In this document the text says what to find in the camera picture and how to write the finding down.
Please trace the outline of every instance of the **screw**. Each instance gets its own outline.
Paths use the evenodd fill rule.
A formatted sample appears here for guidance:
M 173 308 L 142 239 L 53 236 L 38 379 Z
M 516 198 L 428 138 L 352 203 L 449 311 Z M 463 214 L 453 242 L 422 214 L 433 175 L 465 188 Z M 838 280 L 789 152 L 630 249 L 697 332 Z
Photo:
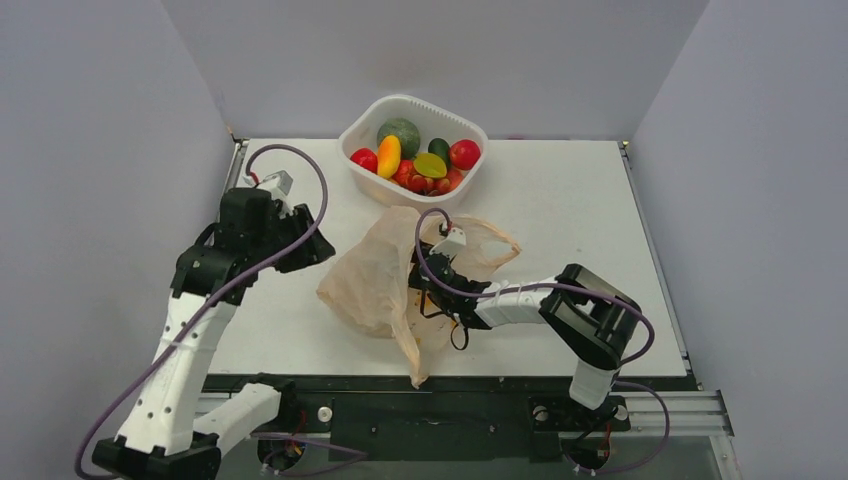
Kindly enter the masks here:
M 628 417 L 627 408 L 624 405 L 619 405 L 618 409 L 615 411 L 615 419 L 620 421 L 627 420 Z
M 543 407 L 542 405 L 537 406 L 533 409 L 533 418 L 537 422 L 544 422 L 548 420 L 548 409 Z
M 333 409 L 330 407 L 321 407 L 318 409 L 318 420 L 327 423 L 333 418 Z

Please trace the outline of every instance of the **watermelon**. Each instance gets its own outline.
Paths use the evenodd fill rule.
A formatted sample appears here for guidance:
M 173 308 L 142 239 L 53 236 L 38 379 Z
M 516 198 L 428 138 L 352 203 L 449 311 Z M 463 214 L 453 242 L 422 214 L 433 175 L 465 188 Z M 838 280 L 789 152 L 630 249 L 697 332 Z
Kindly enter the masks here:
M 377 131 L 377 145 L 383 139 L 394 135 L 400 140 L 401 158 L 413 158 L 421 146 L 421 134 L 414 123 L 405 118 L 390 118 Z

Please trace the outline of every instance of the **white plastic basket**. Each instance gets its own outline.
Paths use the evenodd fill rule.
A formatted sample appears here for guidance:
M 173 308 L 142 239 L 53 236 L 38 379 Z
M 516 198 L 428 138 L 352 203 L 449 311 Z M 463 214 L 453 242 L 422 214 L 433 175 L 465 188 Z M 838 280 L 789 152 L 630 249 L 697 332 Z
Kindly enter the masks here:
M 444 138 L 448 144 L 468 138 L 480 146 L 480 159 L 466 172 L 465 178 L 452 192 L 438 197 L 425 197 L 404 189 L 399 185 L 381 178 L 350 161 L 353 152 L 367 147 L 377 151 L 377 130 L 390 118 L 403 117 L 418 127 L 421 133 L 421 149 L 426 151 L 430 140 Z M 339 158 L 350 168 L 353 180 L 366 195 L 383 205 L 404 205 L 415 207 L 419 211 L 431 207 L 446 210 L 455 209 L 468 194 L 477 171 L 483 166 L 489 150 L 489 139 L 483 130 L 468 120 L 454 115 L 409 95 L 389 95 L 374 102 L 365 113 L 351 125 L 337 144 Z

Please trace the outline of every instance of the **red wire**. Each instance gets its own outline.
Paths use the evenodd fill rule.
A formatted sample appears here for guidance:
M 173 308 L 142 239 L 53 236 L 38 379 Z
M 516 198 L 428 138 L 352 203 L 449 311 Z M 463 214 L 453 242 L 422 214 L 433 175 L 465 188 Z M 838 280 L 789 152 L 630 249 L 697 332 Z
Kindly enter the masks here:
M 306 425 L 306 410 L 300 411 L 300 423 L 297 425 L 297 428 L 292 432 L 292 437 L 300 433 L 303 427 Z M 294 447 L 294 439 L 289 440 L 289 445 Z
M 601 442 L 601 444 L 600 444 L 600 445 L 598 445 L 598 448 L 599 448 L 599 449 L 600 449 L 601 447 L 603 447 L 604 445 L 609 445 L 609 437 L 610 437 L 610 435 L 611 435 L 611 434 L 612 434 L 612 423 L 608 423 L 608 424 L 607 424 L 607 436 L 606 436 L 606 437 L 604 437 L 604 441 L 603 441 L 603 442 Z

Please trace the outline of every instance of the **black base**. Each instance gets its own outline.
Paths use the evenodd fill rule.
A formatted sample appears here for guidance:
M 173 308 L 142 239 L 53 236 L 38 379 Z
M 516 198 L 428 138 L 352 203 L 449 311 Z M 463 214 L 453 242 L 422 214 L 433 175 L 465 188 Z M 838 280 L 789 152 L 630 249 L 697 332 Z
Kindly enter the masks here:
M 209 375 L 204 392 L 235 394 L 248 375 Z M 409 377 L 279 376 L 294 383 L 297 410 L 306 413 L 301 432 L 331 432 L 332 443 L 367 451 L 378 461 L 473 461 L 527 458 L 562 461 L 559 432 L 582 433 L 592 419 L 568 403 L 571 377 L 432 377 L 414 389 Z M 696 391 L 693 376 L 628 378 L 659 391 Z M 562 403 L 558 428 L 546 431 L 533 419 L 535 405 Z M 612 401 L 622 399 L 613 396 Z M 330 422 L 318 420 L 322 406 Z M 292 431 L 297 418 L 279 419 L 261 430 Z M 616 431 L 629 429 L 614 422 Z
M 127 480 L 214 480 L 221 467 L 217 441 L 217 435 L 195 432 L 191 448 L 166 457 L 161 448 L 148 454 L 125 447 L 123 437 L 107 438 L 94 446 L 91 460 Z

